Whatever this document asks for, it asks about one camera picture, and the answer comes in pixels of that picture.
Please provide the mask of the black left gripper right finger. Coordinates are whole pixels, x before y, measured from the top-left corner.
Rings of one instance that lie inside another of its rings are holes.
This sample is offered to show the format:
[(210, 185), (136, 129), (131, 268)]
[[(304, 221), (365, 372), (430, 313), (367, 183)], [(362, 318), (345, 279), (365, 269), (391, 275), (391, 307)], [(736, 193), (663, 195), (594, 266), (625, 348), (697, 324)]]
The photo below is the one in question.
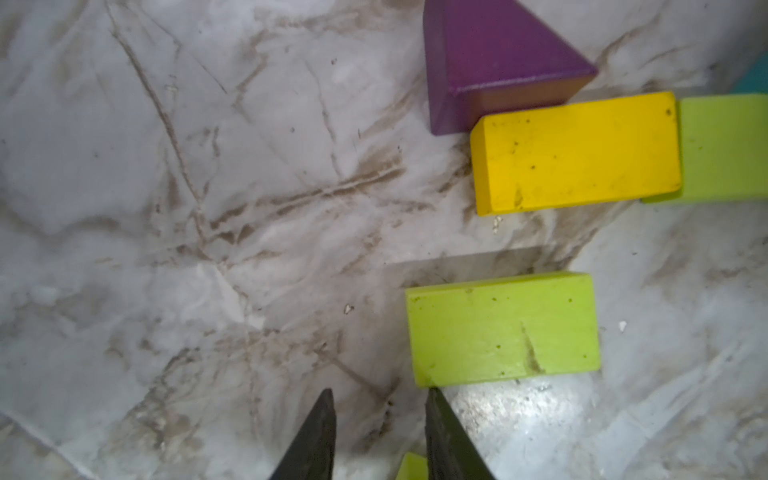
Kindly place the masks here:
[(494, 479), (440, 389), (429, 389), (425, 410), (428, 479)]

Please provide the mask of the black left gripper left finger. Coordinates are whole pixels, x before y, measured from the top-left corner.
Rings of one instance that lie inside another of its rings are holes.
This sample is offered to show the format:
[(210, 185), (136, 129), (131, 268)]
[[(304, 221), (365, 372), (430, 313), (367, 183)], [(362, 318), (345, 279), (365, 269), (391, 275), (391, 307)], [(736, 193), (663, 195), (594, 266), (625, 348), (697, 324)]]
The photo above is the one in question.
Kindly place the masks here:
[(318, 396), (298, 433), (278, 463), (270, 480), (331, 480), (337, 434), (333, 392)]

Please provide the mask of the lime green block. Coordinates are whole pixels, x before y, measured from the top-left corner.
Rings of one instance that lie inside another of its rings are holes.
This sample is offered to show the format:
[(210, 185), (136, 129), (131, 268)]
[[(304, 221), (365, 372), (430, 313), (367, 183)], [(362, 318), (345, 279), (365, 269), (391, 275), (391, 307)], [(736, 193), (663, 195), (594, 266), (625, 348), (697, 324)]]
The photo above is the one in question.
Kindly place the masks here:
[(428, 462), (421, 455), (408, 452), (404, 455), (398, 469), (396, 480), (428, 480)]
[(409, 288), (422, 388), (592, 372), (601, 367), (593, 281), (551, 272)]
[(767, 95), (685, 98), (678, 103), (681, 188), (649, 203), (767, 198)]

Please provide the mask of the yellow block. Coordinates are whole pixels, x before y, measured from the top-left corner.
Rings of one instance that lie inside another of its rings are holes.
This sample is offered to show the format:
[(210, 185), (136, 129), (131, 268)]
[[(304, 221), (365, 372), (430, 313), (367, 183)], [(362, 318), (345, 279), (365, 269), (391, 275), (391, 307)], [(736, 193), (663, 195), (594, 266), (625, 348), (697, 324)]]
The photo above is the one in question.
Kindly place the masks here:
[(480, 216), (641, 199), (682, 185), (671, 92), (487, 115), (470, 147)]

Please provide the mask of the purple triangular block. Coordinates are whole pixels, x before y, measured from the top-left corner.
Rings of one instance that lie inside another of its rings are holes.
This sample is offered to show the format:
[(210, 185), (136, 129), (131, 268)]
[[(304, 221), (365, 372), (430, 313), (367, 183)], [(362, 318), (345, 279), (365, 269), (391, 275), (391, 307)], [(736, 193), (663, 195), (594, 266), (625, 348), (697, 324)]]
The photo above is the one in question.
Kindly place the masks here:
[(423, 34), (435, 135), (469, 132), (490, 114), (564, 104), (598, 74), (517, 1), (428, 1)]

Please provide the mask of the teal triangular block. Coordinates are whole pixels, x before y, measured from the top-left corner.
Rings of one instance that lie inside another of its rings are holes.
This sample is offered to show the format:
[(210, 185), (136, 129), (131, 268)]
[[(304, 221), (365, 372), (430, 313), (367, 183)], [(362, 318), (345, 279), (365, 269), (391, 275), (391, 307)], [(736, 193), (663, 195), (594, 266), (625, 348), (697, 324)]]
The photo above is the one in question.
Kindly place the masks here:
[(731, 88), (732, 94), (768, 93), (768, 53), (761, 55)]

